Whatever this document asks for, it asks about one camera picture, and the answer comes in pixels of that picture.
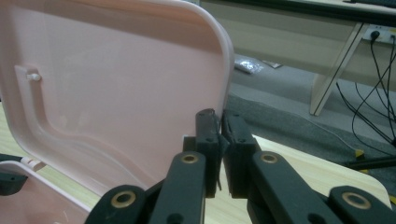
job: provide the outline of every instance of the pink plastic lid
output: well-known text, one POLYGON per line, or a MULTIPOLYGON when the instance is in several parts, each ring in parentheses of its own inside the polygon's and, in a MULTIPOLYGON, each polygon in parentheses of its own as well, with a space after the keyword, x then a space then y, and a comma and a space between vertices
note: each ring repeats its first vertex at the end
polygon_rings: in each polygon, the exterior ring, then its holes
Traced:
POLYGON ((2 1, 0 27, 14 137, 98 194, 164 178, 195 113, 224 107, 232 45, 193 4, 2 1))

